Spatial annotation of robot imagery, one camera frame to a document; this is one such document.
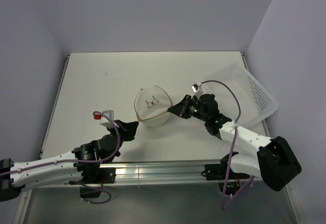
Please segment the round mesh laundry bag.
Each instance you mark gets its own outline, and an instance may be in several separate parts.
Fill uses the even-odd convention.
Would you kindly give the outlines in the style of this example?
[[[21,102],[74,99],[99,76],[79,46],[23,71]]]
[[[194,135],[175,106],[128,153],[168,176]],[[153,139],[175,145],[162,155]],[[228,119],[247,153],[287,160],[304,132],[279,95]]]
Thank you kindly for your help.
[[[157,85],[141,89],[133,104],[137,120],[149,128],[163,125],[169,118],[168,109],[172,106],[171,97]]]

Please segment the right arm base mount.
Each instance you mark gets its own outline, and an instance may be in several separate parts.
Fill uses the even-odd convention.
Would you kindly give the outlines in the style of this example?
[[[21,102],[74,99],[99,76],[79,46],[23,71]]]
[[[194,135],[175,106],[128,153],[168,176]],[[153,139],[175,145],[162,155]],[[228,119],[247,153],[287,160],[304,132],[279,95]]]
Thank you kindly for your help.
[[[223,164],[206,164],[204,165],[204,171],[201,172],[201,176],[206,178],[207,181],[219,181],[220,191],[223,191],[226,178],[226,167],[227,166]],[[236,194],[241,188],[240,181],[249,178],[250,176],[247,174],[234,173],[230,170],[225,195],[231,196]]]

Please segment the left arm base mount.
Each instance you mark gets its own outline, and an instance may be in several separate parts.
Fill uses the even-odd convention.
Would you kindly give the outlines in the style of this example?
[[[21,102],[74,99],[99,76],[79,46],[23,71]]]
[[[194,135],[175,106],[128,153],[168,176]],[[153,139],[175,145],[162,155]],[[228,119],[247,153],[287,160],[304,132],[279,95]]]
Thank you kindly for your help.
[[[91,204],[101,204],[109,202],[112,199],[112,194],[104,189],[104,184],[113,184],[115,182],[116,169],[109,167],[108,169],[99,169],[97,175],[86,178],[85,180],[69,181],[69,185],[78,185],[79,195],[84,202]],[[108,198],[99,200],[102,193],[105,193]]]

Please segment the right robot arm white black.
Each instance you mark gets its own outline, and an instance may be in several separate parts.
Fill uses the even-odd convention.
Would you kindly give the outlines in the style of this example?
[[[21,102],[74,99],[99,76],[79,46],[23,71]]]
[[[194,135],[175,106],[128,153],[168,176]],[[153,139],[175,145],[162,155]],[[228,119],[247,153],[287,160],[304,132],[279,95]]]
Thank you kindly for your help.
[[[272,190],[280,191],[302,172],[285,138],[259,135],[238,125],[220,112],[213,94],[200,97],[185,95],[168,112],[183,119],[199,119],[210,135],[247,151],[246,155],[232,151],[214,169],[206,168],[207,180],[253,176],[261,178]]]

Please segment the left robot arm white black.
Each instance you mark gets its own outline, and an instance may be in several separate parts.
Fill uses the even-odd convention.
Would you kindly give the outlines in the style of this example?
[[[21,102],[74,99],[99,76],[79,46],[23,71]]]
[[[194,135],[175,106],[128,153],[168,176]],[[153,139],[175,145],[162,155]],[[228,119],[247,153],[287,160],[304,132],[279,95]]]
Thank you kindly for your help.
[[[62,183],[94,183],[100,175],[100,165],[120,156],[124,142],[134,140],[139,123],[115,120],[101,139],[83,144],[72,151],[51,158],[30,162],[1,160],[1,201],[9,201],[24,191]]]

